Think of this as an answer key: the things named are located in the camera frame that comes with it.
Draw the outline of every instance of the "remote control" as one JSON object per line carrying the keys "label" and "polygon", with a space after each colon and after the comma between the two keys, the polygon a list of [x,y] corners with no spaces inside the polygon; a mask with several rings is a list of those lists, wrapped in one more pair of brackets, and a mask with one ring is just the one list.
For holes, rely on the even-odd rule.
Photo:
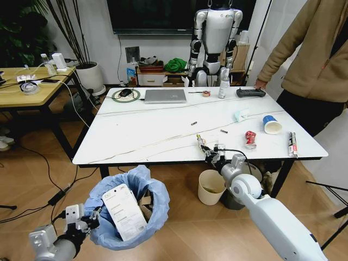
{"label": "remote control", "polygon": [[239,90],[237,90],[237,95],[239,98],[250,97],[250,96],[264,97],[266,95],[266,92],[260,89],[242,90],[241,88],[239,88]]}

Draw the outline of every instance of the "blue plastic bag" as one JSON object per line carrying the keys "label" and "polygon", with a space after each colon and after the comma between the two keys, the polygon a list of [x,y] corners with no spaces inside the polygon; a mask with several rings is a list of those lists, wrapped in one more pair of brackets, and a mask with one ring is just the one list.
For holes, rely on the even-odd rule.
{"label": "blue plastic bag", "polygon": [[[146,228],[137,237],[129,241],[122,241],[102,201],[105,192],[122,183],[132,190],[137,200],[144,195],[147,189],[153,194],[153,211]],[[99,220],[100,226],[98,229],[91,231],[91,240],[96,245],[111,250],[125,250],[140,245],[153,236],[157,230],[160,230],[168,219],[170,199],[167,189],[162,182],[150,178],[150,170],[143,165],[139,165],[128,173],[104,178],[92,189],[89,196],[85,203],[86,215],[90,215],[96,207],[103,206]]]}

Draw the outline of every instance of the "beige jacket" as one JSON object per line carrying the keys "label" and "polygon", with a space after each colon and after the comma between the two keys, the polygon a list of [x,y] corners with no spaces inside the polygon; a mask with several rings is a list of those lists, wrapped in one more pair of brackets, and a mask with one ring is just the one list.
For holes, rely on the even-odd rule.
{"label": "beige jacket", "polygon": [[258,78],[269,82],[302,43],[282,87],[306,98],[348,101],[348,41],[330,58],[334,41],[347,18],[347,7],[348,0],[308,0],[270,54]]}

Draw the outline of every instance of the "white flower pot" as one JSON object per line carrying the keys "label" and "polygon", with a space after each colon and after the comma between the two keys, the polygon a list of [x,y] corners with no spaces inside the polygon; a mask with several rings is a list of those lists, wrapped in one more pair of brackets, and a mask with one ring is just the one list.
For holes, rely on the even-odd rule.
{"label": "white flower pot", "polygon": [[86,89],[93,89],[92,95],[98,96],[103,94],[106,91],[106,88],[103,84],[103,76],[99,64],[95,62],[91,62],[91,64],[94,64],[95,66],[88,69],[79,69],[77,66],[76,71],[83,87]]}

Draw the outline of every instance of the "white trash can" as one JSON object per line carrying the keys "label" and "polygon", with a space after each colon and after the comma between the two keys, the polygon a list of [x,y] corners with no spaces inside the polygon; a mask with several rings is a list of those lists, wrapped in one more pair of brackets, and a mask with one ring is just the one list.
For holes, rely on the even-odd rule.
{"label": "white trash can", "polygon": [[225,190],[225,181],[216,170],[205,170],[200,174],[198,198],[202,203],[217,204]]}

